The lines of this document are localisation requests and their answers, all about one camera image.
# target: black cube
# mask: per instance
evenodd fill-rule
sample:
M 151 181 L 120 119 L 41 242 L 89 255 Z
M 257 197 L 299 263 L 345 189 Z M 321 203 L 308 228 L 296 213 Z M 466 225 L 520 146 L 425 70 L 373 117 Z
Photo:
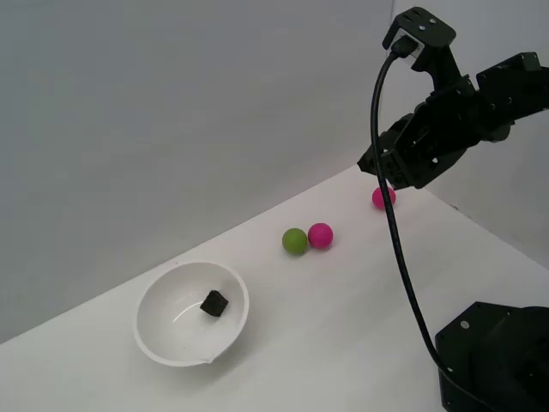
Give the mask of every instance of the black cube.
M 212 290 L 200 305 L 200 308 L 208 315 L 216 318 L 220 317 L 229 301 L 223 297 L 217 290 Z

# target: ball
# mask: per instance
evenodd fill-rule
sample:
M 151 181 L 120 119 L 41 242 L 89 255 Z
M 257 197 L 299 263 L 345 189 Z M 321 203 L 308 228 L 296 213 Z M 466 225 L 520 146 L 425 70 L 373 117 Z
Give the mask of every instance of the ball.
M 395 204 L 396 193 L 391 187 L 389 188 L 389 194 L 391 196 L 391 203 Z M 380 210 L 385 210 L 385 205 L 383 204 L 383 196 L 379 187 L 375 189 L 374 192 L 371 194 L 371 201 L 374 203 L 374 206 L 376 206 L 376 208 Z
M 301 229 L 288 229 L 282 236 L 282 246 L 288 253 L 302 255 L 307 250 L 307 235 Z
M 316 223 L 309 229 L 309 243 L 317 249 L 326 249 L 334 240 L 334 231 L 326 223 Z

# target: white wall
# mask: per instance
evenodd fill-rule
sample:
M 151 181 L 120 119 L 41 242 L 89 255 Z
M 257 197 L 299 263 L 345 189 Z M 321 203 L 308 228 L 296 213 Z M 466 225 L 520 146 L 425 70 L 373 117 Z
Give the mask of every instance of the white wall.
M 395 12 L 414 5 L 457 31 L 452 50 L 462 74 L 473 80 L 518 52 L 538 52 L 549 66 L 547 0 L 396 0 Z M 384 128 L 432 91 L 430 77 L 404 63 L 391 69 L 386 85 Z M 548 156 L 549 113 L 543 112 L 518 121 L 507 141 L 469 149 L 429 190 L 549 268 Z
M 352 165 L 390 12 L 2 0 L 0 342 Z

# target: pink ball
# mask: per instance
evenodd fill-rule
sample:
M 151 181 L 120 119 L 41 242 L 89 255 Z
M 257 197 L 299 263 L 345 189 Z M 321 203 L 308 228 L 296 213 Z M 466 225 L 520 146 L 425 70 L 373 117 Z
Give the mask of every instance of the pink ball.
M 395 204 L 396 202 L 396 193 L 392 188 L 389 188 L 389 194 L 391 196 L 391 203 Z M 374 206 L 376 206 L 380 210 L 385 210 L 385 205 L 383 204 L 383 196 L 381 195 L 381 189 L 378 187 L 374 190 L 374 192 L 371 194 L 371 200 L 374 203 Z
M 326 223 L 315 223 L 309 229 L 309 243 L 317 249 L 326 249 L 334 240 L 334 232 Z

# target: white tabletop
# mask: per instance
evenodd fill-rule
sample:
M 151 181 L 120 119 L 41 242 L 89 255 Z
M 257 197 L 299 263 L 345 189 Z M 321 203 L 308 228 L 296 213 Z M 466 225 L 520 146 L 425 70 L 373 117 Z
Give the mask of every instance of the white tabletop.
M 0 410 L 442 411 L 375 187 L 353 167 L 0 345 Z M 427 191 L 398 196 L 433 335 L 476 300 L 549 306 L 547 270 Z M 284 231 L 318 221 L 335 230 L 332 249 L 289 257 Z M 194 259 L 240 273 L 248 323 L 213 364 L 163 367 L 139 351 L 131 320 L 155 277 Z

